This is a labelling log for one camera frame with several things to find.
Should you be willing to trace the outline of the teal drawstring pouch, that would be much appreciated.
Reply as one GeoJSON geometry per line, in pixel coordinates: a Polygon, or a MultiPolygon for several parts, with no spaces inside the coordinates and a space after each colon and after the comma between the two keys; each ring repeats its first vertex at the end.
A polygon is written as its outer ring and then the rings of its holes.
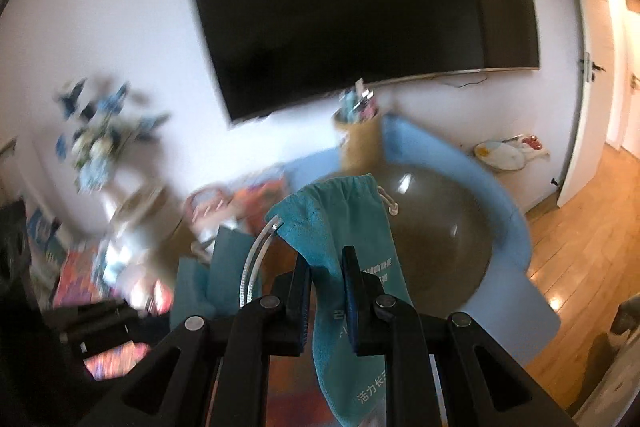
{"type": "Polygon", "coordinates": [[[281,220],[278,235],[310,266],[319,387],[336,420],[358,426],[385,398],[385,365],[381,357],[358,357],[349,343],[343,249],[355,248],[360,269],[378,277],[386,293],[411,300],[378,182],[366,174],[311,183],[271,207],[266,217],[281,220]]]}

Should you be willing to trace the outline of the dark teal cloth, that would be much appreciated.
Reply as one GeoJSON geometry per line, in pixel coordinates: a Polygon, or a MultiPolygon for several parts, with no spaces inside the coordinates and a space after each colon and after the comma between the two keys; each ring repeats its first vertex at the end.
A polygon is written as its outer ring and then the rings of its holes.
{"type": "Polygon", "coordinates": [[[208,267],[192,258],[180,259],[169,312],[171,329],[192,315],[216,320],[238,313],[241,275],[254,240],[238,229],[221,227],[208,267]]]}

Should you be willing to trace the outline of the floral orange tablecloth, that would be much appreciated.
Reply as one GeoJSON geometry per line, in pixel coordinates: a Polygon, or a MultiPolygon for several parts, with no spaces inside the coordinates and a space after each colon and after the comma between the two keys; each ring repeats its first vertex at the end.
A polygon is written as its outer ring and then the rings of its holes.
{"type": "MultiPolygon", "coordinates": [[[[162,314],[172,306],[178,261],[193,257],[196,235],[184,220],[182,208],[171,196],[155,216],[114,236],[108,231],[99,242],[72,248],[62,269],[55,307],[97,303],[124,297],[133,308],[162,314]]],[[[97,381],[125,376],[150,351],[147,343],[128,341],[84,361],[97,381]]],[[[338,426],[316,384],[282,387],[268,398],[268,426],[338,426]]]]}

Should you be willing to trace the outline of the stack of children's books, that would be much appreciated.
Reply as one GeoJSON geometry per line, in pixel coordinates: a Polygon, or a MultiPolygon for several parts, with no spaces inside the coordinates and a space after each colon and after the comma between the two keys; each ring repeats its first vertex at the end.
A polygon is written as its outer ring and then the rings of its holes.
{"type": "Polygon", "coordinates": [[[53,289],[66,261],[70,242],[60,235],[61,222],[49,218],[40,207],[27,208],[26,230],[32,253],[32,275],[44,287],[53,289]]]}

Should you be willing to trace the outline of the brown glass bowl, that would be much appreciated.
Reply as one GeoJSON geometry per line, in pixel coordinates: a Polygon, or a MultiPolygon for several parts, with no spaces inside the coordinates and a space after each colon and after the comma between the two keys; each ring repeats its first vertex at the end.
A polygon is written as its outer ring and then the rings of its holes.
{"type": "Polygon", "coordinates": [[[414,307],[442,319],[461,310],[492,253],[480,204],[454,180],[423,167],[380,164],[371,174],[399,206],[390,229],[414,307]]]}

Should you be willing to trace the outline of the white ribbed ceramic vase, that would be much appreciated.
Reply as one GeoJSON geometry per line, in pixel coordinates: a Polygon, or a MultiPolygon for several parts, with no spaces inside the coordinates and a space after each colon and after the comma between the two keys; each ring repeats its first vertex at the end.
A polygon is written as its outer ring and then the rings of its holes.
{"type": "Polygon", "coordinates": [[[167,202],[166,186],[157,179],[143,180],[129,191],[113,176],[96,193],[108,220],[108,231],[119,236],[143,225],[163,209],[167,202]]]}

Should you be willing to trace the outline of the cork pen holder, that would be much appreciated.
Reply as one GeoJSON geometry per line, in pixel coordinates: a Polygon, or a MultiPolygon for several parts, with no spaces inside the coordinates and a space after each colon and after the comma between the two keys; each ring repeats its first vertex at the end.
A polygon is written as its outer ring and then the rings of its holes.
{"type": "Polygon", "coordinates": [[[342,135],[338,149],[343,171],[368,172],[382,161],[382,113],[374,91],[362,78],[341,93],[332,122],[342,135]]]}

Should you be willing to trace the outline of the blue and white artificial flowers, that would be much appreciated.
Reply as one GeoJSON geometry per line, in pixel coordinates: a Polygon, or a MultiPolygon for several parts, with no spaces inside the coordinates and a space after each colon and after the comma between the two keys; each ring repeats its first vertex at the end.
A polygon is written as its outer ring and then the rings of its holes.
{"type": "Polygon", "coordinates": [[[55,142],[55,156],[75,173],[80,194],[98,193],[114,181],[117,167],[129,145],[153,143],[168,113],[127,115],[129,83],[116,90],[84,100],[88,80],[67,83],[53,95],[67,130],[55,142]]]}

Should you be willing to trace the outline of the white round side tray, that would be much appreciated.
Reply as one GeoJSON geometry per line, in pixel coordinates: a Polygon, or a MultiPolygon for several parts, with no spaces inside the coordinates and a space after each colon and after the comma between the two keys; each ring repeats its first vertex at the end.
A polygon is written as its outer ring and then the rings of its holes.
{"type": "Polygon", "coordinates": [[[485,141],[473,148],[476,159],[495,171],[524,169],[531,161],[549,157],[549,151],[536,135],[518,134],[502,141],[485,141]]]}

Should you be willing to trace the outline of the white door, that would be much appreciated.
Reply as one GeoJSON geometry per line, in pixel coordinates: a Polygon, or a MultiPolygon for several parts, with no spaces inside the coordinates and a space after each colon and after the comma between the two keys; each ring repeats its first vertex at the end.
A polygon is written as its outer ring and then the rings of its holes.
{"type": "Polygon", "coordinates": [[[579,80],[582,101],[558,205],[565,206],[594,178],[605,146],[614,94],[614,32],[608,0],[578,0],[582,22],[579,80]]]}

